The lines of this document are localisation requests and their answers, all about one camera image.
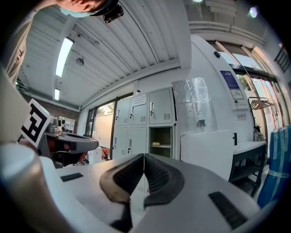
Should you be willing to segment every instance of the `desk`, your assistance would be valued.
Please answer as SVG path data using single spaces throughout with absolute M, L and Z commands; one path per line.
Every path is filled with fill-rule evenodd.
M 249 160 L 255 156 L 261 156 L 260 165 L 256 165 Z M 261 184 L 261 175 L 264 168 L 266 157 L 266 143 L 265 142 L 240 142 L 237 146 L 234 146 L 231 175 L 229 182 L 243 189 L 244 191 L 253 189 L 251 196 L 253 197 Z M 245 160 L 246 165 L 242 167 L 236 167 L 235 163 Z M 248 178 L 249 175 L 259 172 L 256 182 Z

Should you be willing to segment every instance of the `camera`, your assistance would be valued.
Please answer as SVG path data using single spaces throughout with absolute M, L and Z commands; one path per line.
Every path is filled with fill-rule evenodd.
M 124 11 L 121 5 L 116 5 L 109 13 L 103 15 L 103 19 L 105 23 L 110 23 L 113 20 L 116 20 L 119 17 L 124 15 Z

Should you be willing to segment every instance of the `brick wall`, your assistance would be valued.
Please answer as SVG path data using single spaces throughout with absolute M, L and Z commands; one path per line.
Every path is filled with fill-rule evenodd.
M 27 102 L 29 102 L 32 99 L 32 97 L 27 96 L 27 95 L 22 95 L 22 96 L 25 98 Z M 67 118 L 75 120 L 74 133 L 77 133 L 78 120 L 80 116 L 79 112 L 72 111 L 72 110 L 69 110 L 57 105 L 53 105 L 41 100 L 37 100 L 37 99 L 34 99 L 34 100 L 37 101 L 40 105 L 42 105 L 54 117 L 62 116 L 62 117 L 67 117 Z

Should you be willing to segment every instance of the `open locker compartment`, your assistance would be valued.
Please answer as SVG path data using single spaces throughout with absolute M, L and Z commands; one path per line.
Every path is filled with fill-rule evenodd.
M 150 127 L 151 154 L 172 157 L 172 127 Z

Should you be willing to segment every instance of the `black table frame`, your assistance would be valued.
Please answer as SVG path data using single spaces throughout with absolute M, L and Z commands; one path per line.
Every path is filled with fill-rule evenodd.
M 249 158 L 254 158 L 256 155 L 261 156 L 260 165 L 253 164 Z M 233 155 L 232 159 L 232 167 L 231 167 L 231 175 L 229 178 L 229 182 L 236 185 L 235 181 L 243 180 L 251 185 L 253 185 L 253 190 L 251 192 L 251 197 L 253 197 L 261 184 L 261 176 L 263 173 L 264 165 L 265 165 L 265 158 L 266 158 L 266 144 L 257 147 L 255 149 Z M 246 165 L 242 167 L 235 167 L 236 162 L 240 162 L 246 159 Z M 248 178 L 249 175 L 259 172 L 256 178 L 256 181 L 252 181 Z

